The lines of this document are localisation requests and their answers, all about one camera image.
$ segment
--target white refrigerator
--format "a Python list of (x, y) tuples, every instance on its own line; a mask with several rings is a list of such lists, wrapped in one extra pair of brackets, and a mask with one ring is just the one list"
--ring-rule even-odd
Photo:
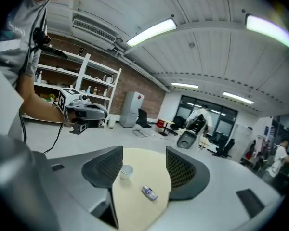
[(138, 92), (128, 92), (122, 108), (119, 123), (124, 128), (133, 128), (138, 119), (138, 109), (141, 108), (145, 96)]

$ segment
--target white shirt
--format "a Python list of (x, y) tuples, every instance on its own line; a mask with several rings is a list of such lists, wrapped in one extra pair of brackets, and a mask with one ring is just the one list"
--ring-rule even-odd
[(198, 109), (198, 110), (193, 111), (189, 115), (187, 120), (188, 121), (194, 120), (196, 117), (200, 115), (203, 115), (203, 117), (206, 119), (208, 127), (212, 127), (212, 117), (206, 109)]
[(283, 158), (287, 156), (286, 149), (283, 146), (279, 146), (278, 149), (276, 150), (276, 154), (274, 156), (274, 162), (272, 166), (270, 166), (266, 171), (270, 173), (272, 177), (275, 177), (279, 171), (280, 168), (283, 165)]

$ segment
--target round table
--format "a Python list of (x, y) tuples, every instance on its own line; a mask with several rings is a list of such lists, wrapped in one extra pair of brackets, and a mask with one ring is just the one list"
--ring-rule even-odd
[[(146, 230), (167, 208), (171, 181), (166, 170), (166, 155), (147, 149), (123, 148), (123, 164), (133, 167), (130, 179), (118, 174), (113, 186), (113, 200), (121, 231)], [(151, 202), (141, 192), (147, 185), (158, 196)]]

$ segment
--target black cable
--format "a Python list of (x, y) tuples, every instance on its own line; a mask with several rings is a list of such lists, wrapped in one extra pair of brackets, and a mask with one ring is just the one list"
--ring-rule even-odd
[(20, 124), (23, 128), (23, 134), (24, 134), (24, 143), (26, 144), (27, 143), (27, 131), (26, 131), (26, 127), (25, 127), (25, 123), (24, 123), (24, 119), (23, 119), (23, 116), (21, 115), (20, 113), (20, 110), (19, 110), (19, 119), (20, 119)]
[(56, 140), (54, 141), (53, 146), (52, 146), (50, 149), (44, 151), (44, 152), (43, 152), (44, 154), (46, 154), (47, 152), (49, 152), (49, 151), (54, 147), (54, 145), (56, 144), (56, 142), (57, 142), (57, 140), (58, 140), (58, 138), (59, 138), (59, 135), (60, 135), (60, 133), (61, 133), (62, 128), (63, 128), (63, 123), (61, 123), (61, 126), (60, 126), (60, 128), (59, 128), (59, 132), (58, 132), (57, 138), (56, 138)]

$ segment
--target desk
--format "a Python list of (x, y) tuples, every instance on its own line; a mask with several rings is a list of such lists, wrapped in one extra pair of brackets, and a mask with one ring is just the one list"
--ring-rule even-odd
[(166, 128), (167, 128), (167, 124), (169, 123), (169, 124), (173, 125), (174, 122), (173, 122), (173, 121), (168, 121), (168, 120), (163, 120), (163, 119), (160, 119), (160, 120), (163, 121), (163, 122), (166, 122), (166, 124), (165, 124), (165, 129), (164, 129), (164, 131), (159, 132), (159, 134), (161, 134), (161, 135), (163, 135), (163, 136), (168, 136), (168, 134), (165, 133)]
[[(129, 180), (117, 176), (113, 200), (120, 231), (143, 231), (167, 208), (171, 181), (166, 170), (166, 156), (146, 149), (124, 148), (123, 164), (133, 167)], [(148, 185), (158, 196), (151, 202), (141, 192)]]

